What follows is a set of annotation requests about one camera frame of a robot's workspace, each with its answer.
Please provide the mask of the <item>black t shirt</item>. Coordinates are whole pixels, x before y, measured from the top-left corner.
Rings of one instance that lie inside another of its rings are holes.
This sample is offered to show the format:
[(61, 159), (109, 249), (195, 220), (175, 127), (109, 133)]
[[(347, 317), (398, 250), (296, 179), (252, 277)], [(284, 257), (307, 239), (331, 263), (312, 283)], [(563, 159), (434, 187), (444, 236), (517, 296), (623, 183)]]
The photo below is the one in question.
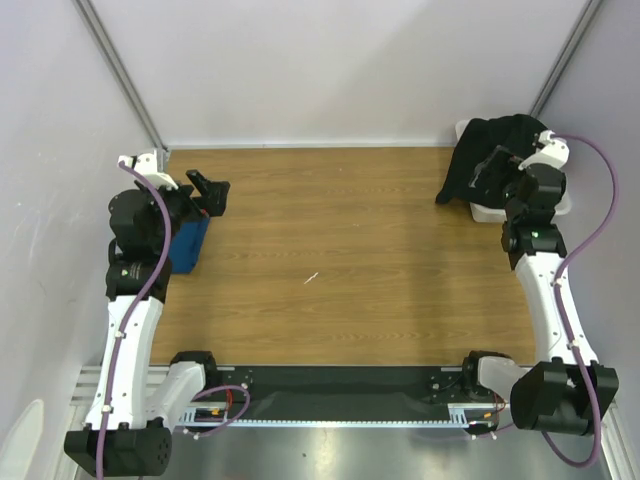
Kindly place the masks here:
[(535, 152), (534, 136), (546, 129), (544, 123), (525, 114), (471, 119), (453, 150), (446, 178), (435, 202), (444, 205), (459, 199), (472, 203), (468, 183), (474, 167), (498, 145), (526, 159)]

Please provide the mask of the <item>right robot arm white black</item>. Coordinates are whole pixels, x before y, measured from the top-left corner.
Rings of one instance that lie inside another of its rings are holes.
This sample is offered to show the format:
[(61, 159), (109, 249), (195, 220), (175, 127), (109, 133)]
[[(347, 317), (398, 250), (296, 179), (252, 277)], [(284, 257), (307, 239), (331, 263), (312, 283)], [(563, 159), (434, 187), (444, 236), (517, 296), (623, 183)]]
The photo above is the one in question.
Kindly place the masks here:
[(505, 354), (472, 351), (460, 388), (474, 402), (491, 394), (506, 400), (519, 429), (586, 436), (595, 434), (619, 380), (585, 338), (569, 283), (570, 254), (554, 222), (568, 158), (561, 139), (538, 146), (505, 191), (502, 248), (526, 296), (536, 363), (524, 368)]

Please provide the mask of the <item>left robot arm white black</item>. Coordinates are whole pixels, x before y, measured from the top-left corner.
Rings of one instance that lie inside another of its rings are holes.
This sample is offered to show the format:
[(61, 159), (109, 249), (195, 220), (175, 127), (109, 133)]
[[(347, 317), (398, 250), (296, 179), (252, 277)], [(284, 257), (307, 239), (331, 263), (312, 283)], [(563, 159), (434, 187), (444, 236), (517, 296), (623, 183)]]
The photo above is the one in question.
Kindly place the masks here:
[(222, 390), (210, 351), (181, 351), (160, 385), (147, 377), (169, 281), (197, 263), (209, 221), (225, 213), (230, 183), (197, 170), (187, 184), (138, 173), (135, 186), (109, 202), (106, 297), (108, 329), (102, 369), (83, 426), (69, 431), (64, 452), (96, 479), (160, 476), (172, 432), (187, 405)]

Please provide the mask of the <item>white plastic basket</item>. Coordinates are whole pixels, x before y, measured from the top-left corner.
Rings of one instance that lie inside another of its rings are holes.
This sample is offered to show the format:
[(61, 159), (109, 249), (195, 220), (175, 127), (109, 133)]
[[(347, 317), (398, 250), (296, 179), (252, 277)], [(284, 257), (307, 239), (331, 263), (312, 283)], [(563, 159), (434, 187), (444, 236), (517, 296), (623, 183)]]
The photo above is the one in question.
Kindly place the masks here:
[[(533, 164), (528, 167), (528, 169), (525, 169), (524, 172), (547, 173), (545, 168), (534, 169), (534, 166), (540, 167), (541, 165), (542, 164)], [(550, 190), (542, 192), (541, 200), (535, 200), (532, 178), (522, 177), (516, 182), (515, 187), (515, 196), (508, 196), (504, 209), (492, 209), (471, 203), (470, 210), (473, 219), (479, 223), (503, 223), (507, 220), (516, 222), (520, 219), (521, 223), (525, 224), (527, 218), (529, 218), (530, 221), (549, 221), (554, 217), (567, 215), (571, 210), (572, 201), (566, 183), (562, 184), (564, 188), (563, 195), (555, 205), (553, 213), (549, 210), (550, 202), (553, 200), (553, 195)]]

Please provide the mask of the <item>folded blue t shirt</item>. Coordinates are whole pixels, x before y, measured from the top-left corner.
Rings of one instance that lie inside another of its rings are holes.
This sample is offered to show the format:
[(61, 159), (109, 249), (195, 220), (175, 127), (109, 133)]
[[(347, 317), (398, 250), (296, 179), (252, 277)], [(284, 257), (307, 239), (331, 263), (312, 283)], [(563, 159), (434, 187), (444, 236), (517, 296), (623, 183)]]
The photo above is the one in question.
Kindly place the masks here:
[(194, 270), (209, 223), (208, 215), (204, 215), (197, 221), (185, 222), (173, 237), (169, 250), (173, 274), (189, 274)]

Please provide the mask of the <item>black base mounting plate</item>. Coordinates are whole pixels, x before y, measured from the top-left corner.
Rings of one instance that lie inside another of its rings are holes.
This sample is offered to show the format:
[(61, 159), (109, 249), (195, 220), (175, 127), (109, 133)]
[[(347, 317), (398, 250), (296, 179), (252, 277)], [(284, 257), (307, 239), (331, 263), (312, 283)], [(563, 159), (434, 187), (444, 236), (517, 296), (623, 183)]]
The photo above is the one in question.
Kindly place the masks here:
[(439, 366), (235, 366), (224, 383), (246, 385), (244, 420), (283, 422), (448, 421), (471, 401), (459, 368)]

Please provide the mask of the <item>right aluminium corner post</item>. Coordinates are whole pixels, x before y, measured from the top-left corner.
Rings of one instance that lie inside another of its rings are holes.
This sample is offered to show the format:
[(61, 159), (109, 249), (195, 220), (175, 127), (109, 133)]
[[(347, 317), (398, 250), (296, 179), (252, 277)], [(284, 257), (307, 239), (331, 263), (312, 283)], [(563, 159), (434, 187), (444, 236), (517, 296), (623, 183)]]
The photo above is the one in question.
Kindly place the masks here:
[(588, 0), (585, 2), (529, 109), (528, 114), (530, 116), (537, 118), (545, 110), (583, 40), (594, 26), (604, 4), (604, 0)]

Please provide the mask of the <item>aluminium corner post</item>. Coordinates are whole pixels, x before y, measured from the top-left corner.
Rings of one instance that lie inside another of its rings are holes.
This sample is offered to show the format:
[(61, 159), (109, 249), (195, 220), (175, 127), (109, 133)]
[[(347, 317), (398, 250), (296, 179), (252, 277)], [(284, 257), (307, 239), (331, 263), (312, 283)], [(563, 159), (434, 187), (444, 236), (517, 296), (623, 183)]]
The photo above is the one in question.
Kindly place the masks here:
[(71, 3), (74, 5), (80, 19), (83, 21), (89, 35), (93, 39), (97, 50), (114, 77), (126, 103), (151, 145), (156, 149), (168, 152), (169, 149), (163, 141), (142, 96), (129, 75), (128, 69), (100, 18), (94, 3), (90, 0), (72, 0)]
[(529, 109), (528, 114), (530, 116), (537, 118), (545, 110), (583, 40), (594, 26), (604, 4), (604, 0), (588, 0), (585, 2)]

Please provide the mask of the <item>left aluminium corner post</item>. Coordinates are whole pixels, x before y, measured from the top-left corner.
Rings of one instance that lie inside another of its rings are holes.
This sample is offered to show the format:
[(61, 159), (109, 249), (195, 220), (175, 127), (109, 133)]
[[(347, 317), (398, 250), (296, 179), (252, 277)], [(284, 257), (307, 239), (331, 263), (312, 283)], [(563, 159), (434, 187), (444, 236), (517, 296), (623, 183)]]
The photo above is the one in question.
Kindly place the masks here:
[(97, 50), (114, 77), (126, 103), (151, 145), (156, 149), (168, 152), (169, 149), (163, 141), (142, 96), (129, 75), (128, 69), (100, 18), (94, 3), (90, 0), (72, 0), (71, 3), (74, 5), (80, 19), (83, 21), (89, 35), (93, 39)]

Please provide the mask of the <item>aluminium frame rail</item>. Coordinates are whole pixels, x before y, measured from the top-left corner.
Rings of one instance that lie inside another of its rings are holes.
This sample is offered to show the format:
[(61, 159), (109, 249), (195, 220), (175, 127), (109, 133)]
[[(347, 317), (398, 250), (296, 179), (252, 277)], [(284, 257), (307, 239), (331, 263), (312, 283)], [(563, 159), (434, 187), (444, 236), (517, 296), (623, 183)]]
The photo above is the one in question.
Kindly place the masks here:
[[(283, 421), (255, 421), (244, 420), (242, 416), (247, 413), (251, 396), (246, 385), (232, 385), (223, 382), (220, 391), (214, 389), (205, 390), (187, 405), (186, 410), (180, 416), (177, 425), (184, 427), (190, 433), (205, 434), (211, 432), (225, 423), (232, 425), (290, 425), (290, 426), (311, 426), (322, 425), (334, 426), (399, 426), (413, 425), (426, 428), (463, 428), (470, 433), (478, 431), (485, 434), (497, 428), (499, 423), (498, 415), (502, 407), (510, 409), (506, 400), (489, 393), (475, 393), (465, 385), (465, 373), (463, 365), (461, 370), (462, 387), (465, 394), (469, 395), (471, 401), (466, 404), (451, 404), (449, 406), (450, 419), (448, 421), (428, 421), (428, 422), (283, 422)], [(149, 393), (160, 385), (168, 373), (169, 367), (151, 367), (147, 377), (147, 391)]]

